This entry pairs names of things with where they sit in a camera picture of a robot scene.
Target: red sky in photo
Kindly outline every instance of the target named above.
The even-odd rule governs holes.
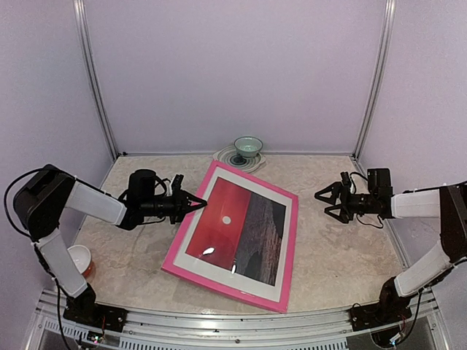
[[[232,269],[250,197],[249,190],[218,178],[186,253]]]

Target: wire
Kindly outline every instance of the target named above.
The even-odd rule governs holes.
[[[374,224],[370,224],[369,222],[362,222],[362,221],[360,220],[360,217],[359,217],[358,215],[357,215],[356,217],[357,217],[357,221],[358,221],[360,224],[365,225],[365,226],[373,226],[374,228],[377,228],[378,230],[381,230],[381,229],[384,228],[384,226],[385,226],[385,224],[382,223],[381,217],[380,217],[379,215],[377,216],[377,218],[378,218],[378,221],[379,221],[380,226],[376,226],[376,225],[374,225]]]
[[[467,263],[467,259],[464,259],[464,260],[454,264],[454,266],[459,266],[460,264],[463,264],[463,263]]]
[[[362,173],[359,173],[358,171],[353,171],[352,173],[349,174],[350,177],[352,177],[352,175],[357,175],[368,182],[368,178]]]
[[[396,343],[396,345],[401,345],[404,341],[407,340],[407,338],[412,334],[412,331],[414,330],[414,327],[415,327],[415,322],[417,321],[417,317],[418,317],[418,311],[420,311],[420,303],[422,301],[422,290],[420,290],[418,292],[418,302],[417,302],[417,310],[415,311],[415,317],[414,317],[414,321],[412,322],[412,326],[410,326],[410,330],[407,332],[407,334],[401,339],[401,341],[399,341],[398,343]]]
[[[350,182],[352,183],[352,187],[350,188],[350,193],[352,193],[353,195],[357,192],[357,185],[355,184],[355,182],[353,181],[353,178],[351,176],[349,176],[349,179],[350,179]]]
[[[65,174],[65,175],[68,175],[72,178],[74,178],[74,180],[76,182],[79,182],[80,184],[85,184],[86,186],[89,186],[90,188],[92,188],[93,190],[96,190],[100,193],[104,193],[104,191],[100,190],[99,188],[97,187],[94,187],[93,185],[91,184],[88,184],[87,182],[84,182],[78,178],[76,178],[75,176],[71,175],[71,174],[68,174],[66,171],[63,171],[63,170],[60,170],[60,169],[57,169],[57,168],[45,168],[45,167],[42,167],[42,168],[37,168],[37,169],[34,169],[34,170],[30,170],[30,171],[27,171],[25,172],[24,174],[20,175],[19,177],[17,177],[16,179],[14,179],[7,187],[7,189],[5,190],[5,193],[4,193],[4,196],[3,196],[3,207],[5,209],[5,214],[7,215],[7,219],[8,219],[8,222],[9,224],[15,229],[15,231],[17,231],[19,234],[25,236],[25,237],[28,237],[31,241],[34,242],[34,239],[31,237],[30,234],[28,234],[26,231],[23,231],[21,230],[18,226],[16,226],[16,224],[13,222],[13,219],[11,217],[11,215],[9,214],[9,210],[8,210],[8,193],[10,192],[10,190],[12,189],[13,186],[15,186],[15,184],[17,184],[20,180],[24,179],[25,177],[29,176],[29,175],[32,175],[32,174],[35,174],[35,173],[39,173],[40,171],[55,171],[59,174]]]
[[[102,319],[102,338],[104,339],[105,337],[105,315],[104,318]]]
[[[166,221],[166,217],[163,217],[159,221],[143,222],[141,225],[160,224],[161,222],[164,222],[164,221]]]
[[[448,186],[463,186],[467,184],[467,180],[458,182],[457,184],[453,185],[448,185]],[[405,190],[403,193],[416,193],[416,192],[425,192],[425,191],[431,191],[431,190],[439,190],[443,186],[438,186],[438,187],[426,187],[426,188],[420,188],[418,190]]]
[[[162,179],[162,182],[169,182],[169,183],[170,183],[170,179],[167,179],[167,178]],[[160,184],[161,184],[160,182],[158,182],[157,184],[155,184],[154,189],[156,189]]]
[[[407,327],[407,319],[406,319],[406,317],[404,315],[402,315],[402,330],[401,330],[401,332],[406,330],[406,327]]]
[[[71,350],[68,343],[66,342],[66,339],[65,339],[65,333],[63,332],[63,326],[61,324],[61,313],[60,313],[60,284],[58,283],[58,280],[55,279],[55,284],[57,284],[57,317],[58,317],[58,327],[60,328],[60,335],[61,335],[61,338],[63,340],[63,342],[65,343],[65,347],[67,350]]]
[[[80,336],[78,338],[78,341],[76,341],[76,339],[74,339],[74,343],[76,345],[78,345],[78,350],[81,350],[82,349],[82,336],[81,336],[81,333],[80,333]]]

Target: green bowl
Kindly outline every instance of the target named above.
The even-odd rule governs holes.
[[[252,136],[243,136],[233,143],[236,152],[244,158],[254,158],[263,149],[263,142]]]

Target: bowl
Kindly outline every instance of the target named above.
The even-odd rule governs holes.
[[[73,263],[77,267],[78,271],[84,276],[87,277],[91,272],[91,255],[90,251],[86,246],[70,246],[68,248],[68,253],[73,259]]]
[[[245,158],[254,158],[263,148],[263,142],[252,136],[243,136],[233,143],[236,152]]]

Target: photograph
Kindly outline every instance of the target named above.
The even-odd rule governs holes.
[[[276,284],[286,207],[218,177],[186,254]]]

